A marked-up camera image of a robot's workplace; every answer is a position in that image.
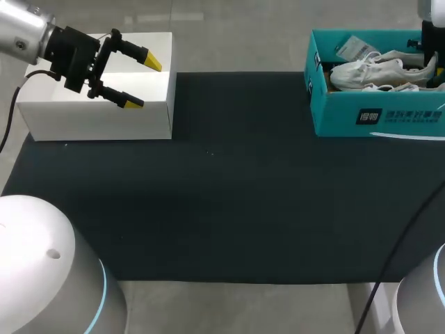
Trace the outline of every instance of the white cylinder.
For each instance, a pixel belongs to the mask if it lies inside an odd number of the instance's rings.
[[[417,14],[423,21],[431,22],[431,0],[417,0]]]
[[[445,331],[445,250],[442,246],[406,276],[393,303],[397,334]]]
[[[443,0],[431,1],[431,20],[437,28],[445,28],[445,2]]]
[[[29,196],[0,198],[0,333],[123,334],[122,290],[68,218]]]

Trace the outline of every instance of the yellow fingertip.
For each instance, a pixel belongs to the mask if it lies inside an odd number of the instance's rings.
[[[139,104],[133,103],[132,101],[125,102],[124,108],[133,108],[133,109],[140,109],[143,106],[140,106]]]
[[[144,65],[158,72],[162,70],[161,63],[158,62],[158,60],[153,56],[153,54],[150,51],[148,51],[147,59],[145,59]]]

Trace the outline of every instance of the table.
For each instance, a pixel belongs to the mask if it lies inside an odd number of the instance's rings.
[[[299,72],[179,73],[175,103],[172,141],[29,136],[3,195],[57,206],[120,280],[357,283],[444,177],[445,143],[317,137]],[[386,281],[445,242],[444,200]]]

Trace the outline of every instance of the white box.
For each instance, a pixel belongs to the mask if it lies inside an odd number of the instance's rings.
[[[103,34],[91,35],[98,38]],[[101,97],[89,99],[88,85],[80,94],[63,87],[65,78],[31,77],[17,105],[36,141],[96,141],[171,139],[176,71],[171,33],[124,33],[122,39],[149,49],[162,64],[156,72],[120,52],[112,53],[102,75],[104,86],[129,93],[145,102],[142,109],[122,109]],[[26,73],[49,70],[41,60]]]

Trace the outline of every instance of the white sneaker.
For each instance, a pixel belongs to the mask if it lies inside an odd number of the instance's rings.
[[[391,89],[390,92],[445,92],[445,83],[436,88],[424,88],[408,82],[402,86]]]
[[[423,67],[423,54],[404,54],[391,51],[386,54],[371,52],[363,60],[336,66],[331,71],[332,85],[339,90],[363,90],[367,84],[399,86],[408,82],[424,86],[434,76],[435,54],[427,67],[405,70],[403,65]]]
[[[364,86],[362,89],[362,92],[389,92],[394,89],[391,85],[382,85],[382,86],[376,86],[373,83],[368,83]]]

